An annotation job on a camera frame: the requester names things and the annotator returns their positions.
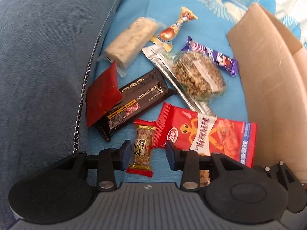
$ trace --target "gray ribbed plate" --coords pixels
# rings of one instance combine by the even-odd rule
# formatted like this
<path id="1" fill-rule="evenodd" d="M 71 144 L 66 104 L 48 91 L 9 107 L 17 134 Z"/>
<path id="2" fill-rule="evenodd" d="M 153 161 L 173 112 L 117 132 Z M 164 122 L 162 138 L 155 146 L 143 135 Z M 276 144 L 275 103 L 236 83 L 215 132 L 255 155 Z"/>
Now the gray ribbed plate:
<path id="1" fill-rule="evenodd" d="M 289 229 L 307 230 L 307 207 L 297 214 L 286 210 L 280 222 Z"/>
<path id="2" fill-rule="evenodd" d="M 11 230 L 287 230 L 274 221 L 247 226 L 214 215 L 196 193 L 175 183 L 123 183 L 100 193 L 93 205 L 75 219 L 55 225 L 19 220 Z"/>

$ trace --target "red snack bag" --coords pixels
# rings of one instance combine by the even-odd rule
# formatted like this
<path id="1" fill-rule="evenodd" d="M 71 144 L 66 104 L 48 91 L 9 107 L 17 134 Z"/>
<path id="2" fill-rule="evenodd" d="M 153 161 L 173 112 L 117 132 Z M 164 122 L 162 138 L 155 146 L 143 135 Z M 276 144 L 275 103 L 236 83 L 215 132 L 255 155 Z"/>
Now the red snack bag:
<path id="1" fill-rule="evenodd" d="M 90 127 L 122 98 L 123 96 L 117 88 L 116 64 L 113 62 L 87 90 L 86 126 Z"/>
<path id="2" fill-rule="evenodd" d="M 134 158 L 126 172 L 152 177 L 153 172 L 149 164 L 157 125 L 155 121 L 148 122 L 137 119 L 135 126 L 137 132 L 133 151 Z"/>
<path id="3" fill-rule="evenodd" d="M 178 149 L 191 149 L 199 155 L 221 152 L 252 167 L 256 123 L 222 119 L 164 103 L 160 112 L 154 147 L 172 140 Z"/>

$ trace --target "purple candy bar wrapper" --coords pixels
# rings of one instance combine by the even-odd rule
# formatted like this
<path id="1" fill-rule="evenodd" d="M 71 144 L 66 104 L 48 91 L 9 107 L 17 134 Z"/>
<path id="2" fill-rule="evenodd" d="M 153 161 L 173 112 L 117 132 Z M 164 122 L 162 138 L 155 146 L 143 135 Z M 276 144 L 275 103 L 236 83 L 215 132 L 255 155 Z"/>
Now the purple candy bar wrapper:
<path id="1" fill-rule="evenodd" d="M 200 52 L 207 55 L 218 67 L 228 72 L 232 77 L 237 75 L 238 61 L 220 52 L 217 52 L 209 47 L 201 45 L 192 40 L 189 36 L 187 44 L 182 51 Z"/>

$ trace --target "gold candy wrapper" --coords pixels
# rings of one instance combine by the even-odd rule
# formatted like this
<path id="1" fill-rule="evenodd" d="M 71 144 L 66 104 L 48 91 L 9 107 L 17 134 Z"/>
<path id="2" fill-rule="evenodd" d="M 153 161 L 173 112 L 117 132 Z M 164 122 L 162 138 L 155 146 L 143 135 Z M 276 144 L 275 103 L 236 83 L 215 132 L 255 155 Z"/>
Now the gold candy wrapper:
<path id="1" fill-rule="evenodd" d="M 198 17 L 188 8 L 181 7 L 178 21 L 159 34 L 151 37 L 150 41 L 157 45 L 162 45 L 166 52 L 170 52 L 172 50 L 172 40 L 177 36 L 182 24 L 193 19 L 197 20 Z"/>

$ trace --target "metal zipper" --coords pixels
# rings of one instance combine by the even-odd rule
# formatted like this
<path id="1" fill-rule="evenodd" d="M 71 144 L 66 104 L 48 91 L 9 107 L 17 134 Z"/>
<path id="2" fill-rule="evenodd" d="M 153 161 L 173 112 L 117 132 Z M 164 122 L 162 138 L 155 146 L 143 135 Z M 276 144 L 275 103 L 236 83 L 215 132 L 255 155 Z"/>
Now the metal zipper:
<path id="1" fill-rule="evenodd" d="M 104 28 L 106 26 L 106 22 L 109 19 L 110 15 L 111 15 L 111 13 L 113 11 L 113 8 L 114 8 L 114 6 L 116 4 L 116 2 L 117 2 L 117 0 L 114 0 L 113 6 L 109 10 L 109 13 L 106 16 L 106 19 L 104 20 L 104 23 L 103 23 L 103 25 L 102 25 L 102 27 L 100 29 L 100 32 L 98 34 L 98 37 L 96 39 L 94 48 L 93 48 L 92 53 L 91 53 L 90 60 L 88 61 L 87 68 L 86 68 L 86 71 L 85 71 L 84 79 L 83 79 L 83 82 L 82 82 L 82 89 L 81 89 L 81 96 L 80 96 L 80 103 L 79 103 L 79 109 L 78 109 L 78 114 L 77 114 L 76 126 L 75 126 L 75 131 L 74 131 L 73 153 L 78 151 L 78 148 L 79 148 L 80 118 L 81 118 L 81 114 L 82 114 L 82 107 L 83 107 L 83 101 L 84 101 L 84 95 L 85 95 L 85 88 L 86 88 L 86 85 L 87 85 L 87 79 L 88 79 L 89 73 L 91 71 L 91 66 L 92 66 L 92 62 L 93 62 L 94 55 L 95 55 L 95 52 L 96 52 L 96 48 L 97 48 L 98 43 L 100 41 L 100 38 L 102 36 L 103 30 L 104 30 Z"/>

